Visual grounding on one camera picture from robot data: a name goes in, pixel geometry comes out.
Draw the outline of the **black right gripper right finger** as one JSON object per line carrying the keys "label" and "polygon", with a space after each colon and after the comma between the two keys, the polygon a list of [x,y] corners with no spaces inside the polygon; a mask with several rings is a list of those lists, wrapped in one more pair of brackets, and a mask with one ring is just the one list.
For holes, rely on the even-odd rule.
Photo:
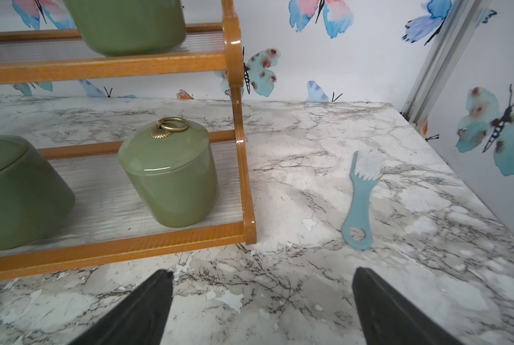
{"label": "black right gripper right finger", "polygon": [[352,288],[367,344],[462,345],[372,269],[357,268]]}

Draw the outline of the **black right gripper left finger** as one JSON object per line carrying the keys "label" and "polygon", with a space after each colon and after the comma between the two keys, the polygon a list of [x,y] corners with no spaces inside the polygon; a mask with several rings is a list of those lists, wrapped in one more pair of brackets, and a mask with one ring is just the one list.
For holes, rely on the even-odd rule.
{"label": "black right gripper left finger", "polygon": [[72,344],[160,344],[173,302],[174,274],[158,270]]}

